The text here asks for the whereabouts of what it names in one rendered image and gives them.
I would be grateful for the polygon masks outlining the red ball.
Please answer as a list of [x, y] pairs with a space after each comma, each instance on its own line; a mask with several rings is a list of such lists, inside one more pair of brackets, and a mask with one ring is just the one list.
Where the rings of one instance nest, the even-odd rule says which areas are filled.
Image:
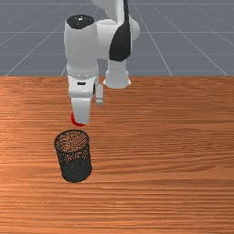
[[76, 126], [85, 126], [86, 125], [86, 124], [83, 124], [83, 123], [76, 122], [73, 112], [71, 113], [71, 122]]

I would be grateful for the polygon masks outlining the dark mesh basket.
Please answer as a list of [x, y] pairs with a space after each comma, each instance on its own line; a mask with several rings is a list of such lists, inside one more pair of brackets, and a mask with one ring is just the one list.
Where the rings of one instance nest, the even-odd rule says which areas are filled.
[[62, 177], [70, 183], [86, 180], [92, 171], [90, 137], [82, 130], [67, 130], [54, 140]]

